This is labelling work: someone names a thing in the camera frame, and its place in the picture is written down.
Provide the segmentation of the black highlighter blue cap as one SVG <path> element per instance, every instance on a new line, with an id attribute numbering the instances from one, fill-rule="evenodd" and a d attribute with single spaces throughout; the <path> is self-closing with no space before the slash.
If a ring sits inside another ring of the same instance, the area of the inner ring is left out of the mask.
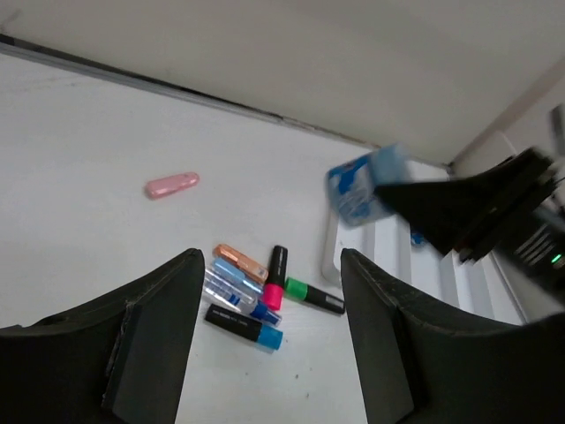
<path id="1" fill-rule="evenodd" d="M 217 305 L 208 307 L 205 321 L 269 350 L 277 351 L 283 341 L 280 330 Z"/>

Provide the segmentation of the black highlighter pink cap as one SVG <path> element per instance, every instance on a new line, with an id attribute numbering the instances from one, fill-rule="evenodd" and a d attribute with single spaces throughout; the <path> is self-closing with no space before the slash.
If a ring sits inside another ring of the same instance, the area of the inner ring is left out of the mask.
<path id="1" fill-rule="evenodd" d="M 262 301 L 272 310 L 281 309 L 286 271 L 288 249 L 284 246 L 274 246 L 268 266 L 267 280 L 263 287 Z"/>

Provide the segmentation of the pink translucent eraser case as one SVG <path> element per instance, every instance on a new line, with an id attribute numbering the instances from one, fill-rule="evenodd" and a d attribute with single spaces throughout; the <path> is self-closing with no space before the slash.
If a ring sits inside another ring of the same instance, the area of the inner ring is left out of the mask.
<path id="1" fill-rule="evenodd" d="M 151 200 L 158 200 L 194 187 L 199 181 L 200 176 L 196 172 L 184 172 L 165 178 L 158 178 L 145 184 L 144 194 Z"/>

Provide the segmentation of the blue white tape roll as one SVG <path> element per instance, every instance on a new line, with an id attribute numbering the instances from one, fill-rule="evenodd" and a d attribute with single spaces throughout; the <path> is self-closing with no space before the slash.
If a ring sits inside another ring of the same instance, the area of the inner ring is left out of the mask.
<path id="1" fill-rule="evenodd" d="M 403 149 L 392 145 L 330 169 L 326 193 L 331 209 L 350 227 L 392 216 L 394 211 L 378 198 L 375 189 L 411 182 L 408 161 Z"/>

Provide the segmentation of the orange translucent eraser case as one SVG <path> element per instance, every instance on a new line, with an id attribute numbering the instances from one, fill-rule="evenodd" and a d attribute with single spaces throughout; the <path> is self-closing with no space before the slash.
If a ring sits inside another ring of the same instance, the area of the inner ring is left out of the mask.
<path id="1" fill-rule="evenodd" d="M 242 270 L 258 284 L 264 284 L 267 281 L 268 271 L 264 266 L 229 245 L 217 245 L 213 249 L 213 255 L 224 259 L 236 268 Z"/>

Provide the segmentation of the black highlighter green cap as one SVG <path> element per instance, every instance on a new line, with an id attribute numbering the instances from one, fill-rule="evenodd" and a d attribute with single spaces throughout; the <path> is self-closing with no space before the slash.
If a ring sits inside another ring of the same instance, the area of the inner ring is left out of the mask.
<path id="1" fill-rule="evenodd" d="M 334 314 L 345 314 L 346 308 L 343 299 L 339 299 L 332 294 L 295 278 L 288 277 L 286 279 L 284 290 L 287 296 L 296 301 L 312 305 Z"/>

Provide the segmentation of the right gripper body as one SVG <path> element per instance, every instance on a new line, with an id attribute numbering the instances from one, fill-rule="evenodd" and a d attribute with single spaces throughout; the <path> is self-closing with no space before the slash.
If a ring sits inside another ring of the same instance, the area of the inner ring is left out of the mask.
<path id="1" fill-rule="evenodd" d="M 462 261 L 496 252 L 556 300 L 564 299 L 564 218 L 544 202 L 558 182 L 553 161 L 528 148 L 465 179 L 478 209 L 458 240 Z"/>

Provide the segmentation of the blue translucent eraser case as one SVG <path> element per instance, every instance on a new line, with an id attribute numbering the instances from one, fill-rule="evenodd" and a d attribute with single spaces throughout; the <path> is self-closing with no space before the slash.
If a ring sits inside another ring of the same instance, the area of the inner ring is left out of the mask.
<path id="1" fill-rule="evenodd" d="M 263 293 L 262 286 L 254 282 L 244 271 L 238 269 L 224 259 L 216 258 L 212 262 L 213 270 L 234 284 L 242 292 L 260 296 Z"/>

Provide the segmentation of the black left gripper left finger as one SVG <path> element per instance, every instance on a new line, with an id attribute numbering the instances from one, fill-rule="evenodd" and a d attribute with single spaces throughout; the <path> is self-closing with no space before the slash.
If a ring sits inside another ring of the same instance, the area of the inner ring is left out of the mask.
<path id="1" fill-rule="evenodd" d="M 2 422 L 174 422 L 204 271 L 191 248 L 80 306 L 3 328 Z"/>

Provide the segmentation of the clear blue glue stick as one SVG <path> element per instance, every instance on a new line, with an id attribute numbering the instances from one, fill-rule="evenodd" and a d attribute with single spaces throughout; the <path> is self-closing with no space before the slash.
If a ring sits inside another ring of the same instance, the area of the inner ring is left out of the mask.
<path id="1" fill-rule="evenodd" d="M 238 311 L 268 325 L 277 327 L 282 322 L 282 317 L 260 301 L 255 294 L 241 291 L 211 269 L 205 269 L 202 294 L 212 304 Z"/>

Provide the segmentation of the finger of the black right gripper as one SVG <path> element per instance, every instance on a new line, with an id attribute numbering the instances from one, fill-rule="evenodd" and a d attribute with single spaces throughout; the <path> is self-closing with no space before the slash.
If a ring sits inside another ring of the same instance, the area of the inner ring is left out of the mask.
<path id="1" fill-rule="evenodd" d="M 375 196 L 441 254 L 484 256 L 552 192 L 552 160 L 523 152 L 478 175 L 380 185 Z"/>

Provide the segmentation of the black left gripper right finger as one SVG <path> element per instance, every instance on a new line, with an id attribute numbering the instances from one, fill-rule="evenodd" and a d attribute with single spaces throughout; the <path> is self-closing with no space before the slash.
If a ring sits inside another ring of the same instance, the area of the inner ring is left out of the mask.
<path id="1" fill-rule="evenodd" d="M 341 277 L 369 422 L 563 422 L 562 314 L 523 326 L 470 314 L 353 249 Z"/>

